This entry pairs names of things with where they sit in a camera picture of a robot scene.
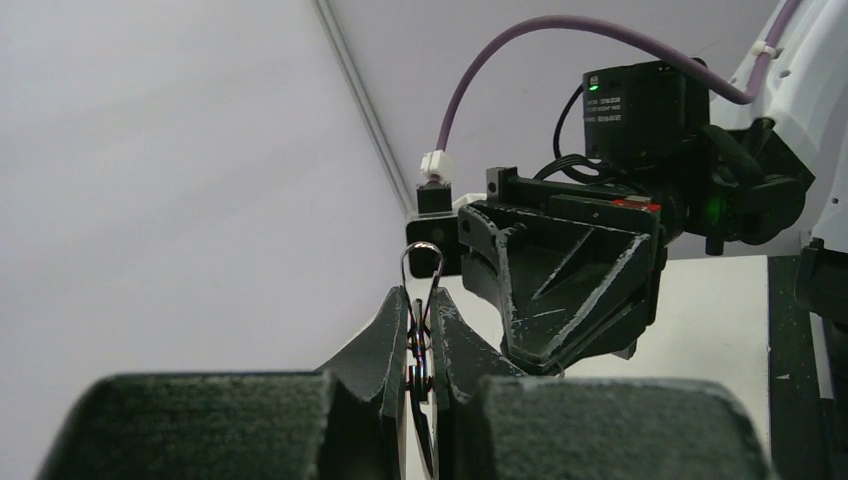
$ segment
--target white backdrop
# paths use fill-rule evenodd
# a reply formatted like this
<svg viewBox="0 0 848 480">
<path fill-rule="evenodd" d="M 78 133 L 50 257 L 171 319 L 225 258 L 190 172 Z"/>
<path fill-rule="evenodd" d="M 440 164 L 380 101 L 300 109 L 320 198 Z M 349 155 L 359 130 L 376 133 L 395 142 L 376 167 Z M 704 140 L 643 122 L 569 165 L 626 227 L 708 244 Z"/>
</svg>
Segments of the white backdrop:
<svg viewBox="0 0 848 480">
<path fill-rule="evenodd" d="M 7 0 L 0 31 L 0 478 L 103 375 L 311 369 L 399 282 L 308 0 Z"/>
<path fill-rule="evenodd" d="M 327 0 L 332 2 L 362 82 L 409 188 L 433 150 L 450 95 L 465 68 L 509 26 L 544 14 L 585 15 L 620 23 L 703 58 L 729 78 L 748 54 L 778 0 Z M 472 82 L 448 152 L 458 163 L 455 195 L 484 191 L 491 166 L 532 176 L 553 157 L 559 112 L 584 72 L 651 60 L 627 45 L 582 32 L 544 31 L 499 51 Z M 848 99 L 842 99 L 848 106 Z M 579 104 L 565 123 L 562 150 L 583 152 Z M 832 132 L 817 162 L 819 181 L 797 228 L 764 247 L 729 245 L 728 254 L 798 252 L 798 230 L 821 212 L 843 132 Z M 703 240 L 684 236 L 672 257 L 703 255 Z"/>
</svg>

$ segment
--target green light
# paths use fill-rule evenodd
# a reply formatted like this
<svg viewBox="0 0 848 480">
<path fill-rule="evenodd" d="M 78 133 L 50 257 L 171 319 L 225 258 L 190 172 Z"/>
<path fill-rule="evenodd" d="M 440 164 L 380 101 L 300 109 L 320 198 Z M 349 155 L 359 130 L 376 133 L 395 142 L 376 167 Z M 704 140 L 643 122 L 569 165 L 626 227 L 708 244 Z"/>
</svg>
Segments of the green light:
<svg viewBox="0 0 848 480">
<path fill-rule="evenodd" d="M 721 220 L 724 214 L 724 199 L 721 197 L 712 197 L 707 201 L 704 213 L 707 215 L 707 220 L 713 225 Z"/>
</svg>

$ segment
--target black cable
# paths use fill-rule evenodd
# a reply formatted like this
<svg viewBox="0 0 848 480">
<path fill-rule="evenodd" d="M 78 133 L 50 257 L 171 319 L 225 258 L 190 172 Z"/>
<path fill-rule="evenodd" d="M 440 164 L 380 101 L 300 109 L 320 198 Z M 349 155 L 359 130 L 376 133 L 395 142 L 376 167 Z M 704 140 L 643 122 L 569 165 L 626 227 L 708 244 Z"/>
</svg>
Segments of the black cable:
<svg viewBox="0 0 848 480">
<path fill-rule="evenodd" d="M 559 148 L 559 137 L 562 135 L 562 126 L 565 123 L 565 117 L 568 116 L 568 112 L 571 111 L 571 107 L 577 102 L 577 99 L 580 98 L 580 95 L 583 94 L 583 84 L 581 83 L 577 90 L 571 94 L 571 98 L 568 99 L 568 103 L 565 104 L 565 108 L 562 109 L 562 113 L 559 114 L 559 120 L 557 120 L 556 127 L 554 127 L 554 158 L 563 158 L 562 151 Z"/>
</svg>

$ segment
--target purple cable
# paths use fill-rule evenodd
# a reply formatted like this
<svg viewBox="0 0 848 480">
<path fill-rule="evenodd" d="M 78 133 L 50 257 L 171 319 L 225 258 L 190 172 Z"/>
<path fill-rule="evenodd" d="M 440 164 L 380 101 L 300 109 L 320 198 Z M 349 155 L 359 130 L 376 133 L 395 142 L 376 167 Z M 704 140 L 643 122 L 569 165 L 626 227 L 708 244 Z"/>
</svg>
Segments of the purple cable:
<svg viewBox="0 0 848 480">
<path fill-rule="evenodd" d="M 792 18 L 792 15 L 795 13 L 795 10 L 798 8 L 800 3 L 801 0 L 786 0 L 786 3 L 783 4 L 783 8 L 780 9 L 771 29 L 766 35 L 765 43 L 767 46 L 774 47 L 777 44 L 780 37 L 783 35 L 783 31 L 786 30 L 786 25 L 789 24 L 789 20 Z M 445 117 L 442 120 L 442 128 L 439 130 L 439 140 L 436 143 L 436 150 L 446 149 L 451 127 L 453 126 L 453 121 L 456 118 L 456 111 L 459 108 L 459 102 L 462 100 L 462 96 L 465 94 L 465 91 L 468 90 L 471 80 L 473 80 L 474 76 L 477 75 L 477 72 L 483 68 L 486 61 L 489 60 L 495 52 L 500 50 L 501 47 L 516 37 L 520 37 L 521 35 L 535 32 L 537 30 L 549 29 L 592 32 L 636 47 L 661 60 L 665 60 L 671 65 L 674 65 L 683 72 L 699 80 L 710 90 L 713 90 L 722 97 L 739 105 L 751 103 L 755 98 L 757 98 L 757 95 L 760 93 L 760 87 L 763 83 L 763 79 L 766 75 L 766 69 L 769 61 L 771 60 L 771 56 L 767 53 L 761 53 L 757 56 L 757 59 L 754 61 L 754 68 L 751 70 L 751 78 L 748 79 L 748 84 L 746 85 L 746 91 L 743 92 L 726 82 L 723 78 L 711 72 L 708 68 L 704 67 L 695 60 L 692 60 L 683 52 L 675 50 L 671 46 L 666 45 L 659 40 L 653 39 L 627 27 L 606 22 L 604 20 L 571 15 L 544 15 L 541 17 L 531 18 L 508 28 L 503 33 L 495 37 L 494 40 L 489 42 L 489 44 L 486 45 L 479 54 L 477 54 L 477 57 L 473 62 L 471 62 L 468 69 L 465 70 L 465 73 L 459 80 L 459 84 L 456 86 L 456 90 L 453 92 L 453 96 L 448 104 L 448 109 L 445 112 Z"/>
</svg>

